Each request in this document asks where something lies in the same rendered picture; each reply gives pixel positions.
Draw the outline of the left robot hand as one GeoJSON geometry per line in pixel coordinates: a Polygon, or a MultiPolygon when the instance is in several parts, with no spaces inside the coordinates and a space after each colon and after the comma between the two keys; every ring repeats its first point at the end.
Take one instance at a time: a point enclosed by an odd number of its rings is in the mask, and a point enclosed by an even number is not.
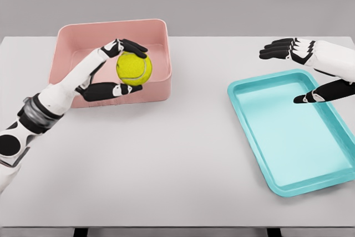
{"type": "Polygon", "coordinates": [[[71,103],[75,96],[81,95],[88,102],[107,100],[142,90],[141,85],[116,84],[113,82],[92,83],[95,73],[108,59],[118,57],[124,52],[146,59],[148,49],[127,39],[115,39],[101,48],[90,52],[72,71],[56,84],[58,94],[71,103]]]}

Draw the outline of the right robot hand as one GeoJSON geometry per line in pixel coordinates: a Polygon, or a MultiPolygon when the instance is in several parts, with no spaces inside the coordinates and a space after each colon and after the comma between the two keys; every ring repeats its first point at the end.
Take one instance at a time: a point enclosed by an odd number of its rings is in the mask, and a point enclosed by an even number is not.
{"type": "Polygon", "coordinates": [[[310,92],[299,95],[293,102],[317,103],[355,95],[355,50],[326,41],[283,38],[273,41],[259,51],[260,59],[292,60],[315,71],[338,77],[310,92]]]}

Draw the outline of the yellow tennis ball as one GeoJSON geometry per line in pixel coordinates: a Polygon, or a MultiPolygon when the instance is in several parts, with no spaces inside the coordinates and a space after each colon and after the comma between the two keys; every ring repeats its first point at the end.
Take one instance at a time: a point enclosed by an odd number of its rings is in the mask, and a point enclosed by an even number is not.
{"type": "Polygon", "coordinates": [[[151,77],[153,66],[149,56],[140,58],[134,53],[123,52],[117,59],[116,72],[119,79],[130,86],[146,83],[151,77]]]}

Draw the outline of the pink plastic basket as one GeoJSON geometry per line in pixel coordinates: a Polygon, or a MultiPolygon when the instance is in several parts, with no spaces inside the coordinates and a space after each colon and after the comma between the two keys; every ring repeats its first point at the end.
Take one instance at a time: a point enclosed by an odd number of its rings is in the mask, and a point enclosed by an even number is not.
{"type": "Polygon", "coordinates": [[[166,100],[171,93],[171,60],[168,30],[160,19],[70,24],[59,30],[54,49],[49,82],[60,82],[93,49],[114,39],[128,39],[148,49],[153,65],[149,80],[141,91],[126,96],[87,102],[79,95],[73,108],[145,103],[166,100]]]}

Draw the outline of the blue plastic tray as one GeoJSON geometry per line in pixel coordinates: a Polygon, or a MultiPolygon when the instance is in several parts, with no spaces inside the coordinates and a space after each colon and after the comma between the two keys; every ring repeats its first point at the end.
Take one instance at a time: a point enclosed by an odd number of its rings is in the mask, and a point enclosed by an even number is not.
{"type": "Polygon", "coordinates": [[[267,185],[282,197],[355,180],[355,135],[335,107],[293,101],[317,86],[309,72],[293,69],[227,89],[267,185]]]}

